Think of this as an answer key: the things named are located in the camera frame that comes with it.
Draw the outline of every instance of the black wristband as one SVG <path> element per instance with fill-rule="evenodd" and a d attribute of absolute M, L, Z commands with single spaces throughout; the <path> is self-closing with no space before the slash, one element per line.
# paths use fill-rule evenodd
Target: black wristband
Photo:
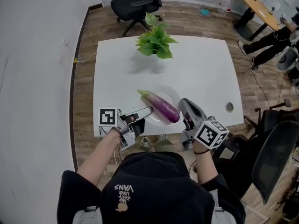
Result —
<path fill-rule="evenodd" d="M 205 154 L 205 153 L 207 153 L 207 152 L 209 152 L 209 151 L 210 151 L 210 149 L 208 149 L 207 151 L 204 151 L 204 152 L 202 152 L 202 153 L 197 153 L 197 152 L 194 151 L 194 154 Z"/>

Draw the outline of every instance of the person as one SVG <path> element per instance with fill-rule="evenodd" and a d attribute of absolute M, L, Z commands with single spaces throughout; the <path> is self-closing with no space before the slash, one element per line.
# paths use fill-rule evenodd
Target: person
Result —
<path fill-rule="evenodd" d="M 127 156 L 100 191 L 97 185 L 119 143 L 120 133 L 113 128 L 76 173 L 64 171 L 58 224 L 244 223 L 241 201 L 217 173 L 208 149 L 197 141 L 193 147 L 198 183 L 189 177 L 174 146 L 158 140 L 156 152 Z"/>
<path fill-rule="evenodd" d="M 299 13 L 292 17 L 292 23 L 288 23 L 288 21 L 284 18 L 280 18 L 280 22 L 284 24 L 285 27 L 264 36 L 257 42 L 244 44 L 242 41 L 238 41 L 238 46 L 244 55 L 248 55 L 267 46 L 271 46 L 252 59 L 251 66 L 253 69 L 256 69 L 258 66 L 271 60 L 278 53 L 284 51 L 287 46 L 291 46 L 290 37 L 293 32 L 298 30 Z"/>

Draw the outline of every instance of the chair armrest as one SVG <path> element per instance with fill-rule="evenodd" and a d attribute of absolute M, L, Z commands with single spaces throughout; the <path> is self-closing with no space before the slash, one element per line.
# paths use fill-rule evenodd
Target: chair armrest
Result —
<path fill-rule="evenodd" d="M 137 1 L 137 2 L 132 2 L 130 4 L 130 6 L 132 7 L 140 7 L 140 6 L 144 6 L 146 4 L 150 4 L 152 3 L 154 0 L 140 0 L 140 1 Z"/>

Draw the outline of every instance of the wooden floor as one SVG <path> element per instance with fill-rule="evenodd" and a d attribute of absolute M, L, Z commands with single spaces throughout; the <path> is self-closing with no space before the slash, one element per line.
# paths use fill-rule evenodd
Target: wooden floor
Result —
<path fill-rule="evenodd" d="M 165 2 L 158 14 L 163 16 L 164 23 L 170 25 L 170 28 L 167 29 L 168 34 L 202 36 L 222 39 L 227 42 L 239 82 L 244 115 L 248 115 L 255 120 L 257 118 L 257 113 L 254 111 L 256 107 L 261 107 L 262 109 L 268 108 L 268 102 L 264 94 L 256 84 L 253 74 L 247 69 L 251 66 L 252 57 L 258 53 L 244 56 L 239 50 L 237 41 L 241 38 L 232 25 L 232 20 L 238 18 L 236 15 L 228 14 L 226 17 L 223 17 L 214 9 L 208 8 L 211 13 L 208 16 L 202 16 L 199 12 L 201 8 L 207 7 L 186 3 Z M 128 25 L 129 22 L 117 23 L 116 16 L 109 7 L 91 11 L 84 27 L 78 60 L 85 60 L 95 53 L 98 41 L 121 37 L 121 34 Z M 250 26 L 252 30 L 257 30 L 260 25 L 251 21 Z M 136 36 L 143 32 L 145 30 L 141 24 L 136 24 L 128 32 L 127 36 Z M 269 32 L 270 30 L 266 29 L 256 40 Z M 95 58 L 96 56 L 93 56 L 85 63 L 78 63 L 76 68 L 73 124 L 78 165 L 82 164 L 100 141 L 99 138 L 93 136 L 93 76 Z M 259 70 L 254 71 L 258 83 L 267 95 L 270 105 L 278 103 L 279 91 L 284 78 L 280 101 L 284 98 L 289 98 L 292 102 L 292 109 L 299 107 L 296 88 L 287 81 L 282 72 L 277 71 L 275 65 L 276 61 L 270 61 L 261 66 Z M 248 136 L 252 133 L 252 129 L 246 124 L 229 127 L 229 129 L 234 134 L 239 133 Z M 176 146 L 178 151 L 181 151 L 177 134 L 169 135 L 169 140 Z M 122 157 L 132 152 L 140 152 L 138 149 L 139 139 L 136 143 L 137 145 L 128 149 L 125 154 L 122 154 Z M 116 159 L 119 163 L 120 157 L 117 151 Z M 112 158 L 99 184 L 99 188 L 102 188 L 110 180 L 115 170 L 116 164 L 114 158 Z M 281 215 L 281 210 L 274 210 L 277 208 L 277 202 L 281 200 L 284 191 L 289 187 L 291 177 L 294 174 L 295 168 L 291 163 L 288 163 L 267 205 L 263 205 L 258 191 L 253 186 L 250 187 L 243 201 L 266 217 L 270 217 L 269 223 L 276 223 Z M 255 223 L 255 221 L 252 218 L 248 218 L 247 223 Z"/>

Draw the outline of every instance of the blue object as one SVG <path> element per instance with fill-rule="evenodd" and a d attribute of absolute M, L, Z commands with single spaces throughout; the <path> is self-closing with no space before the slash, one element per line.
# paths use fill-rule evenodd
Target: blue object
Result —
<path fill-rule="evenodd" d="M 206 9 L 202 9 L 202 10 L 200 11 L 200 13 L 203 14 L 204 16 L 206 16 L 206 15 L 209 15 L 209 14 L 210 14 L 210 11 L 209 11 L 209 10 L 206 10 Z"/>

